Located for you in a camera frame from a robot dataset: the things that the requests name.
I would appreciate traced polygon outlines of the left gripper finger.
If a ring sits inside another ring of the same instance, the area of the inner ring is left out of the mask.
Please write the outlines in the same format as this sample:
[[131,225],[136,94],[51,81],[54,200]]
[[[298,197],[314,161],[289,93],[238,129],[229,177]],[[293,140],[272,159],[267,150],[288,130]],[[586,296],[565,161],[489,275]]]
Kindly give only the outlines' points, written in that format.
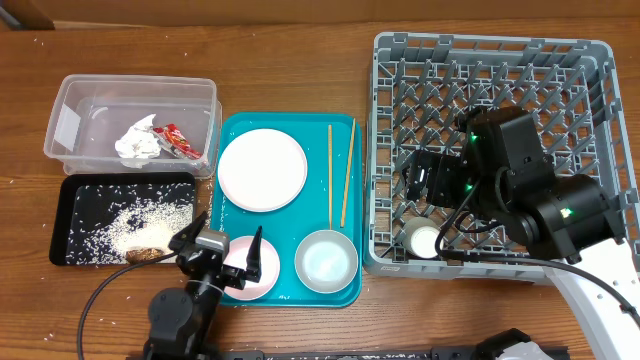
[[194,243],[196,237],[203,229],[207,218],[208,213],[206,211],[203,211],[189,225],[172,236],[172,244],[185,245],[188,243]]
[[261,279],[261,242],[262,227],[259,226],[248,248],[246,257],[245,278],[247,281],[259,281]]

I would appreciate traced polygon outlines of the pink bowl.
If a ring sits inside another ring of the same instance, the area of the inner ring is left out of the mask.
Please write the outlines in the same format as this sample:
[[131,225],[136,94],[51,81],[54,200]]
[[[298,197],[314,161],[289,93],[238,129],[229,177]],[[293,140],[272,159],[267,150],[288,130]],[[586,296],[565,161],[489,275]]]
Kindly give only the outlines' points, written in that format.
[[[245,269],[252,241],[252,236],[241,236],[232,240],[224,264]],[[276,249],[266,239],[262,239],[260,243],[260,258],[260,281],[255,283],[247,280],[243,290],[226,287],[225,294],[227,296],[239,301],[253,301],[263,298],[274,287],[280,273],[280,259]]]

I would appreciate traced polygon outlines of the white paper cup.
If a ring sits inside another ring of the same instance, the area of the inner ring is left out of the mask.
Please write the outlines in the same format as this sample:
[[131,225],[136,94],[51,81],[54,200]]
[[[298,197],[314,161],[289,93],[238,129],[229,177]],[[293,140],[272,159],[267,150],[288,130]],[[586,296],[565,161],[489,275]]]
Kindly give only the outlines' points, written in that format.
[[403,230],[405,237],[401,244],[410,254],[422,259],[431,259],[438,255],[435,243],[440,228],[434,221],[415,217],[404,225]]

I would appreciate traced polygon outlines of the white round plate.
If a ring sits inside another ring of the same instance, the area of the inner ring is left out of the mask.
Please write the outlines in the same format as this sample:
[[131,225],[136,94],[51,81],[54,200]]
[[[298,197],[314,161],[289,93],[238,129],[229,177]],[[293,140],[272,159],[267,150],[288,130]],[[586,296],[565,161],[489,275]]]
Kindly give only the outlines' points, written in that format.
[[303,189],[307,157],[290,135],[275,129],[255,129],[232,140],[217,170],[223,194],[250,212],[270,212],[292,202]]

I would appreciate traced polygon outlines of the red snack wrapper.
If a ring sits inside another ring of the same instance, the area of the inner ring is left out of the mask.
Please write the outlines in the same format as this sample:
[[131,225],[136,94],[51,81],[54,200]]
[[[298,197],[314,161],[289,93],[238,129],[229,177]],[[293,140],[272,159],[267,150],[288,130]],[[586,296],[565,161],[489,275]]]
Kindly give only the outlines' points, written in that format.
[[190,160],[198,160],[202,157],[202,154],[191,146],[175,124],[153,127],[152,133],[161,147],[175,157]]

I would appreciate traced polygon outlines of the white napkin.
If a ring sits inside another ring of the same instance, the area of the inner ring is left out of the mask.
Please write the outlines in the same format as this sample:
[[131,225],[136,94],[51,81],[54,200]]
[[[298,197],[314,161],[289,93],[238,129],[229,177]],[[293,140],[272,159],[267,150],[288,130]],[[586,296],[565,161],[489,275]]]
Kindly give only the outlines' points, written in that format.
[[150,114],[137,121],[115,142],[114,148],[121,158],[150,159],[160,155],[161,146],[152,133],[155,117]]

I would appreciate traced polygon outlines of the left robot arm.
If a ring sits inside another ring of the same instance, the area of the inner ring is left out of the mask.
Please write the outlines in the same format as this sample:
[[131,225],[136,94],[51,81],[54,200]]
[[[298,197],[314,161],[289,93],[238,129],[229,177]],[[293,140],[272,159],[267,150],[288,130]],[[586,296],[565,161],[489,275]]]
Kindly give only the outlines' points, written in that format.
[[230,238],[208,229],[203,212],[191,224],[172,236],[169,249],[188,281],[183,288],[159,292],[148,309],[150,333],[145,359],[221,359],[207,342],[209,330],[224,290],[242,290],[247,282],[261,279],[262,229],[258,228],[248,250],[246,266],[226,265]]

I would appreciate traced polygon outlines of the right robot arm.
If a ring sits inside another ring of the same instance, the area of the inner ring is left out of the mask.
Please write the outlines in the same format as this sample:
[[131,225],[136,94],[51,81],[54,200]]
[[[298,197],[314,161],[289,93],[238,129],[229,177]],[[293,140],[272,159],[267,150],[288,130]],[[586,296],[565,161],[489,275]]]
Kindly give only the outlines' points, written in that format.
[[[447,260],[543,268],[599,359],[639,356],[639,278],[621,215],[593,178],[559,177],[533,116],[521,107],[477,107],[455,120],[460,155],[417,150],[403,172],[405,194],[449,208],[434,250]],[[502,226],[525,257],[447,249],[444,237],[472,215]]]

